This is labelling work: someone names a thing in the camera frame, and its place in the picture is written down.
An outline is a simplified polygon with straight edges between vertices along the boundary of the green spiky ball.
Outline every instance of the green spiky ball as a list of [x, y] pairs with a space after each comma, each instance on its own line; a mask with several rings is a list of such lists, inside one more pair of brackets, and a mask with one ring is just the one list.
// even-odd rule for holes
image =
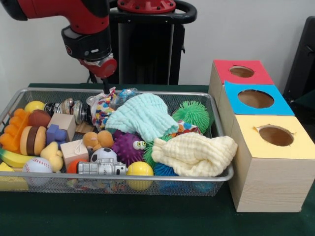
[[172, 116], [175, 121], [197, 125], [201, 133], [205, 133], [210, 125], [210, 116], [204, 105], [197, 101], [185, 101]]
[[[172, 138], [170, 135], [164, 135], [161, 139], [164, 141], [168, 141]], [[143, 159], [146, 163], [148, 163], [152, 169], [156, 165], [155, 161], [152, 159], [152, 147], [154, 145], [154, 141], [147, 143], [146, 148], [144, 149]]]

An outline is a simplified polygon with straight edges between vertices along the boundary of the googly eyes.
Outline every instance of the googly eyes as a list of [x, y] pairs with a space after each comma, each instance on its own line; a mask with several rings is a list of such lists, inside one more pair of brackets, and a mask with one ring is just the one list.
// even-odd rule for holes
[[132, 146], [136, 150], [144, 150], [146, 148], [146, 142], [145, 141], [134, 141]]

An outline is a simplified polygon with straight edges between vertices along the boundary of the yellow ball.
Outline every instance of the yellow ball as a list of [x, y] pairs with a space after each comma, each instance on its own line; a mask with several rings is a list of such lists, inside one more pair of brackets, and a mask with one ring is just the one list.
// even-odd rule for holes
[[[143, 161], [133, 162], [128, 166], [127, 175], [129, 176], [153, 176], [153, 169], [150, 165]], [[148, 189], [152, 180], [127, 180], [130, 188], [136, 191], [143, 191]]]
[[25, 106], [24, 111], [32, 112], [34, 110], [44, 110], [44, 106], [45, 106], [45, 104], [40, 102], [40, 101], [33, 101], [33, 102], [29, 102]]

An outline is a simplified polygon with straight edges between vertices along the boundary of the purple spiky ball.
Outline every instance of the purple spiky ball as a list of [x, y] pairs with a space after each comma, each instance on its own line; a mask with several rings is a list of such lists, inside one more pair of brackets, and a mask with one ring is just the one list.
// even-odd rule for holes
[[137, 135], [125, 133], [119, 134], [115, 137], [112, 150], [117, 154], [119, 161], [130, 164], [136, 161], [143, 161], [145, 142]]

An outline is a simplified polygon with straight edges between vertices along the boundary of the wooden box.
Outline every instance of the wooden box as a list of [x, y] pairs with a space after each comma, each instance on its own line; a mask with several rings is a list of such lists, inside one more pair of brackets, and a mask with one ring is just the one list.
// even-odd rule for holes
[[63, 160], [65, 167], [77, 159], [84, 159], [89, 161], [89, 153], [87, 148], [82, 142], [82, 139], [73, 142], [61, 144], [61, 151], [63, 152]]
[[74, 115], [54, 113], [47, 127], [49, 128], [51, 124], [58, 125], [59, 129], [64, 129], [67, 132], [66, 141], [72, 141], [76, 129]]
[[223, 130], [230, 135], [235, 115], [281, 115], [294, 113], [274, 85], [234, 84], [228, 81], [218, 105]]
[[225, 81], [237, 84], [274, 84], [258, 60], [214, 60], [208, 93], [214, 97], [217, 105]]
[[299, 212], [315, 177], [315, 145], [294, 116], [236, 115], [229, 181], [238, 212]]

